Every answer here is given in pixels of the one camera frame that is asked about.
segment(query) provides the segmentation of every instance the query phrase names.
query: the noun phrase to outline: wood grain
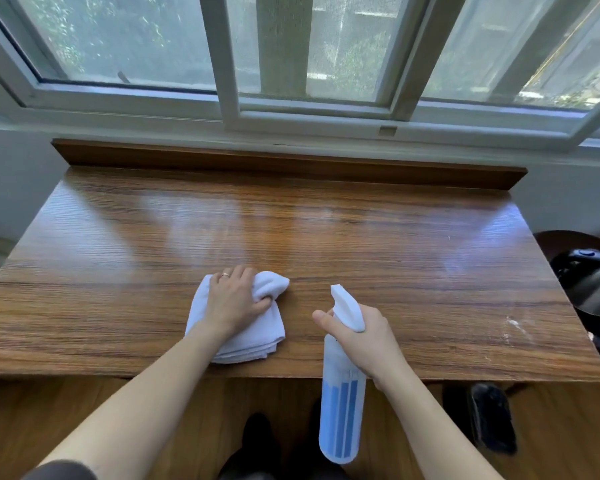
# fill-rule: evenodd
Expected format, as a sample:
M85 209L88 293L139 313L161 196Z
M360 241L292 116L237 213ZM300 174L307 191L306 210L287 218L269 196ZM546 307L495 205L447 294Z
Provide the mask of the wood grain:
M124 384L110 378L0 381L0 480L17 480ZM430 387L440 400L440 387ZM215 479L255 412L270 419L283 458L306 437L316 379L208 378L197 387L150 480ZM519 452L482 453L507 480L600 480L600 384L537 384L510 399ZM400 423L371 382L354 479L422 480Z
M340 283L428 380L600 381L600 357L506 192L71 169L0 270L0 374L133 376L207 273L291 280L287 338L211 375L318 378Z
M314 180L496 190L509 190L527 174L526 168L510 166L232 152L66 139L55 139L52 144L72 166L232 171L249 175L284 175Z

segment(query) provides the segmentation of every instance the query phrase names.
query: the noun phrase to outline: finger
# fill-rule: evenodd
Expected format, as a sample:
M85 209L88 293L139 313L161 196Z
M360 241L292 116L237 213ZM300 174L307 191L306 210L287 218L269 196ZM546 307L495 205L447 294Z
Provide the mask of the finger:
M270 296L265 296L259 302L253 304L253 311L260 316L271 307L272 303L273 299Z
M234 280L239 280L244 273L244 266L239 264L238 266L233 268L233 272L231 273L231 277Z
M318 326L321 329L323 329L329 335L334 336L339 342L343 342L350 334L355 333L336 317L321 310L314 311L312 318L314 322L318 323Z
M222 270L222 274L220 275L219 282L222 283L223 281L228 280L229 276L231 276L232 272L233 272L233 268L232 267L225 267Z
M258 272L254 268L248 267L244 270L241 280L245 280L250 286L253 286L253 281L256 278L257 273Z

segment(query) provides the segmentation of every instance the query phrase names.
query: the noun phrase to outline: right hand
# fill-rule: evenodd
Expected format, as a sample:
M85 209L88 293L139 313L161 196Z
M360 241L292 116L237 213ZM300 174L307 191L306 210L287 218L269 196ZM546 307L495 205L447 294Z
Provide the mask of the right hand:
M344 325L333 316L333 310L316 310L312 316L321 329L336 338L351 361L382 388L388 376L407 363L380 310L360 305L360 311L365 320L365 330L361 332Z

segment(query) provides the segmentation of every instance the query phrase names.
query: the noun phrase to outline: wooden table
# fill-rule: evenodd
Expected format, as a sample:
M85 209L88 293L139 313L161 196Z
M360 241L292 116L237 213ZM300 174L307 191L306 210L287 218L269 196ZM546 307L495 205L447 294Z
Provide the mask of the wooden table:
M287 338L210 374L315 378L310 316L342 284L422 379L600 381L590 343L504 191L71 169L0 270L0 374L133 376L184 333L207 273L289 277Z

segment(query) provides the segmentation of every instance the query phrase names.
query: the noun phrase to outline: microfiber cloth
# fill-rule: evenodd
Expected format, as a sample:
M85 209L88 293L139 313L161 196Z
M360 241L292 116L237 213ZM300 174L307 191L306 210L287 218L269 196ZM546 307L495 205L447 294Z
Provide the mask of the microfiber cloth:
M189 333L193 324L202 320L207 310L209 298L209 284L211 274L202 279L196 294L193 296L189 320L185 335ZM253 281L253 300L260 301L266 296L273 298L271 307L256 318L246 330L227 341L214 357L215 363L247 362L276 351L277 344L285 338L285 326L275 300L288 288L289 279L272 271L262 271L256 274Z

